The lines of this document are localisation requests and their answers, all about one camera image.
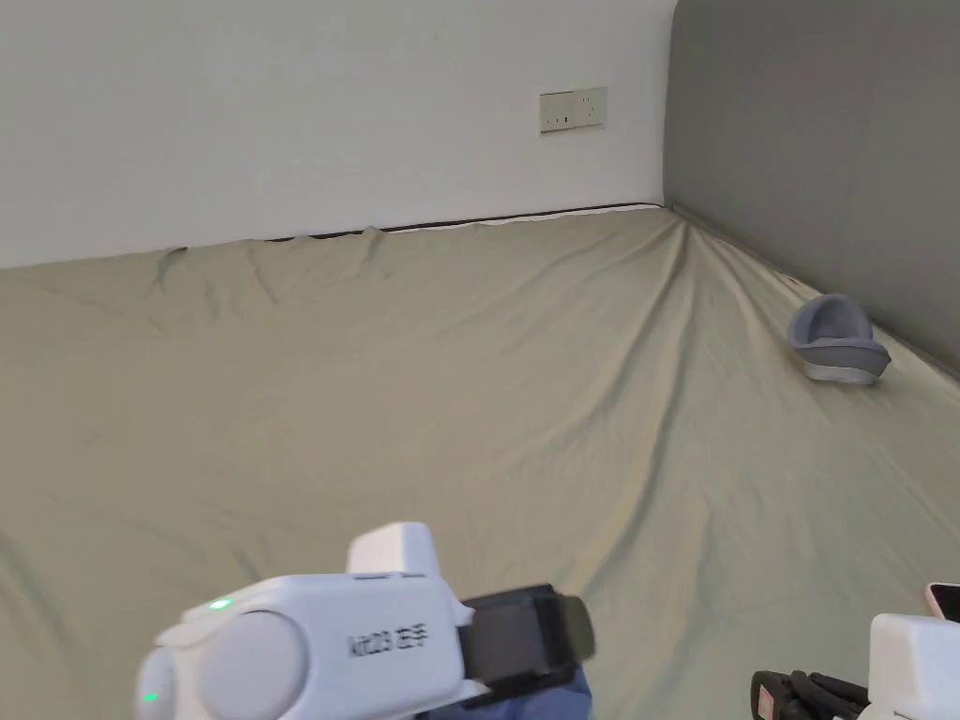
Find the gray wall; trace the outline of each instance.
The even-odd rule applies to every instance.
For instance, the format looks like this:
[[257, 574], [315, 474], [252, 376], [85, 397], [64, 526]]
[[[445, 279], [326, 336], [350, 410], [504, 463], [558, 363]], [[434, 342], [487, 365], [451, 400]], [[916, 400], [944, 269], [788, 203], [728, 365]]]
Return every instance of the gray wall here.
[[960, 2], [680, 0], [667, 201], [960, 368]]

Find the white plastic casing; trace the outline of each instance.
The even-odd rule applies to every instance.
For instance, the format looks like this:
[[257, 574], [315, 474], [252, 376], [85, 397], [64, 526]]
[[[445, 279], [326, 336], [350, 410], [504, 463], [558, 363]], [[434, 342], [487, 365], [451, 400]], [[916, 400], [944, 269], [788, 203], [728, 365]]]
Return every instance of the white plastic casing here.
[[860, 720], [960, 718], [960, 624], [882, 614], [870, 630], [870, 706]]
[[354, 574], [274, 578], [185, 612], [141, 667], [139, 716], [393, 720], [487, 690], [464, 678], [457, 628], [472, 611], [440, 577], [425, 526], [357, 539], [348, 565]]

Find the electrical outlet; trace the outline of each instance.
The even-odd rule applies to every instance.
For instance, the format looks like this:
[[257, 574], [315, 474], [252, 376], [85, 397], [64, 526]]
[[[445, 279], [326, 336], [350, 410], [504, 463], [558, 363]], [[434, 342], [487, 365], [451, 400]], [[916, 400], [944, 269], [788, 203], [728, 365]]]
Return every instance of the electrical outlet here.
[[540, 96], [540, 134], [607, 122], [607, 89], [551, 92]]
[[573, 93], [573, 127], [586, 128], [607, 122], [607, 89], [592, 87]]
[[573, 93], [551, 92], [540, 96], [540, 132], [573, 127]]

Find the blue sleeve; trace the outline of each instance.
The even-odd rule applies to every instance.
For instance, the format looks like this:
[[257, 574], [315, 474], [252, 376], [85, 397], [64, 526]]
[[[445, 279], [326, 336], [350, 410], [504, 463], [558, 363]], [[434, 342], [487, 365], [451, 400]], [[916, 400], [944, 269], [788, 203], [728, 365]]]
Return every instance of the blue sleeve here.
[[561, 687], [472, 710], [451, 705], [431, 710], [427, 720], [588, 720], [592, 700], [587, 676], [578, 670], [573, 682]]

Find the white wall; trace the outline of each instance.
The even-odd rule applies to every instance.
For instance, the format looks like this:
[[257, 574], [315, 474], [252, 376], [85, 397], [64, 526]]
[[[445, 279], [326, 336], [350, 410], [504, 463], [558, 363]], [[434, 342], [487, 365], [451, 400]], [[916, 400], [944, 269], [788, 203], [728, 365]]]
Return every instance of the white wall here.
[[675, 2], [7, 0], [0, 265], [659, 200]]

